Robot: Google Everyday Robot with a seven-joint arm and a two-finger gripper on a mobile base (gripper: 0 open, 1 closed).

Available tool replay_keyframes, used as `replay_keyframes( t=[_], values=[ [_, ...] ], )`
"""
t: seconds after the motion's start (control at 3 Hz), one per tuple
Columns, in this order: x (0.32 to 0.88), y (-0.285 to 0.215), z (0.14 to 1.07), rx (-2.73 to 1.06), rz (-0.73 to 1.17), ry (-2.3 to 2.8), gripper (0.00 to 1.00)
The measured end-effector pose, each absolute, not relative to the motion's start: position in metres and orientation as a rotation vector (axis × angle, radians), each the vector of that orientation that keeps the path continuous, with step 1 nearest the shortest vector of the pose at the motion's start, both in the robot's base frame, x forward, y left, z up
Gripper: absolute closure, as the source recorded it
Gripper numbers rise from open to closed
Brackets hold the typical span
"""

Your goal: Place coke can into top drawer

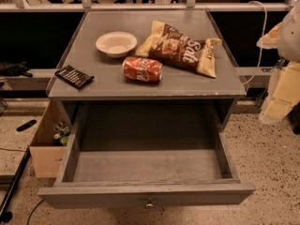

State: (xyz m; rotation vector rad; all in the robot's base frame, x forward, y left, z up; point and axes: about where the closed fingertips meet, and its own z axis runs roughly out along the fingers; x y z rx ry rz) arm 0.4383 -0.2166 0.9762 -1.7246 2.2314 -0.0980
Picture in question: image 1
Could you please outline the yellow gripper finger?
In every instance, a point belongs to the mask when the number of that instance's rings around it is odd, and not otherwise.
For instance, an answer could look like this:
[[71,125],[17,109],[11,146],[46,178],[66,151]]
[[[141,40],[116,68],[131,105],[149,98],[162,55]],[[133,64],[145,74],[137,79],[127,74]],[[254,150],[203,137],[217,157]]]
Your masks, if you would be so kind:
[[278,47],[278,35],[281,26],[282,23],[279,22],[267,34],[260,37],[256,45],[259,48],[266,49],[266,50],[276,49]]
[[259,120],[266,125],[280,122],[300,102],[300,63],[272,70],[268,95],[262,104]]

